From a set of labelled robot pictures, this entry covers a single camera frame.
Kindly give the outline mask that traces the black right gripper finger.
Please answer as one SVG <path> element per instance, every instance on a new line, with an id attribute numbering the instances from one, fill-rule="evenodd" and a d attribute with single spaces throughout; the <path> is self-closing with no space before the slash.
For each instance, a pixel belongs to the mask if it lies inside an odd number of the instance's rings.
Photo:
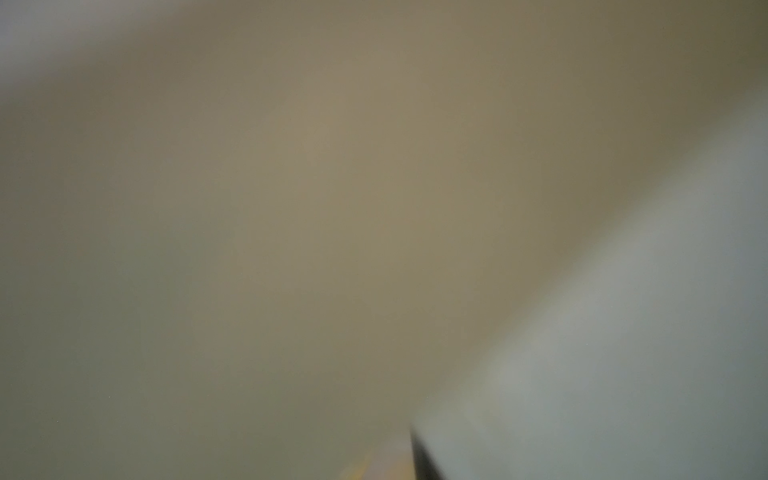
<path id="1" fill-rule="evenodd" d="M 412 462 L 416 480 L 445 480 L 427 445 L 415 429 L 410 430 Z"/>

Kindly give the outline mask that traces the yellow printed plastic bag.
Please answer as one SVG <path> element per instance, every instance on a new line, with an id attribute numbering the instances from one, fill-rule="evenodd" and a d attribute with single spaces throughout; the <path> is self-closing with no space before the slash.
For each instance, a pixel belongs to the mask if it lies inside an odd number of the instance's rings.
<path id="1" fill-rule="evenodd" d="M 14 96 L 2 477 L 334 477 L 766 74 L 763 1 L 225 1 Z"/>

